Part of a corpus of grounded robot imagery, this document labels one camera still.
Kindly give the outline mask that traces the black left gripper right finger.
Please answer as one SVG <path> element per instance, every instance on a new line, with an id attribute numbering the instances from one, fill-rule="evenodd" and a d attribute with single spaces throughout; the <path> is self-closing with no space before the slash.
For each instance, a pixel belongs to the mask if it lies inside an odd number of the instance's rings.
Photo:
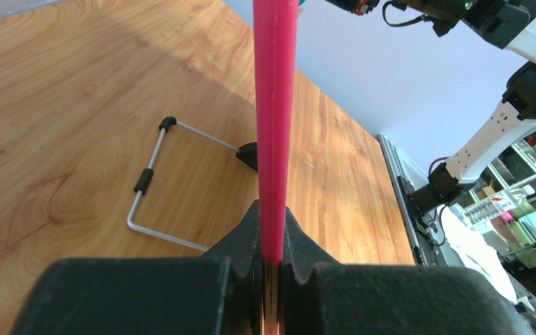
<path id="1" fill-rule="evenodd" d="M 286 215 L 283 334 L 530 334 L 509 303 L 464 267 L 342 264 Z"/>

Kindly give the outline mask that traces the pink framed whiteboard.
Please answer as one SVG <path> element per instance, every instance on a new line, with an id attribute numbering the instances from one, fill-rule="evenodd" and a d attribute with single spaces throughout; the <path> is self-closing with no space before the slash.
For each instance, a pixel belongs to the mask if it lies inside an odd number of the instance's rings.
<path id="1" fill-rule="evenodd" d="M 253 2 L 263 334 L 281 333 L 281 266 L 299 8 L 298 1 Z"/>

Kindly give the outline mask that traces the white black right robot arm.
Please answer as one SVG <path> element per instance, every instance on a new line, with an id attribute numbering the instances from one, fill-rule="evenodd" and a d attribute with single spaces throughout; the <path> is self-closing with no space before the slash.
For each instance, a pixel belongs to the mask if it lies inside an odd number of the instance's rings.
<path id="1" fill-rule="evenodd" d="M 299 67 L 396 140 L 421 215 L 454 204 L 536 131 L 536 1 L 301 1 Z"/>

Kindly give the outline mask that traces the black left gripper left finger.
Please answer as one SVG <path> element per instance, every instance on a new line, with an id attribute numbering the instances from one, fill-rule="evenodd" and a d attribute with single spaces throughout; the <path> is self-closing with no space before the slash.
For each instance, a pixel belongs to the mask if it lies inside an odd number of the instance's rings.
<path id="1" fill-rule="evenodd" d="M 259 204 L 198 257 L 67 258 L 39 277 L 14 334 L 259 334 Z"/>

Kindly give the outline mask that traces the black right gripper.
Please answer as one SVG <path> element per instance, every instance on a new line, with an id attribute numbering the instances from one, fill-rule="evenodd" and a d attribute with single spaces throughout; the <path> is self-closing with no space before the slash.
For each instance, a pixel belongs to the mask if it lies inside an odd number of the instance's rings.
<path id="1" fill-rule="evenodd" d="M 328 3 L 357 16 L 372 12 L 380 1 L 376 0 L 329 0 Z M 387 19 L 387 9 L 393 7 L 405 11 L 410 8 L 419 15 L 405 22 L 390 22 Z M 469 1 L 454 0 L 416 0 L 416 1 L 384 1 L 382 17 L 389 27 L 407 27 L 420 22 L 431 22 L 436 36 L 442 37 L 453 29 L 470 10 Z"/>

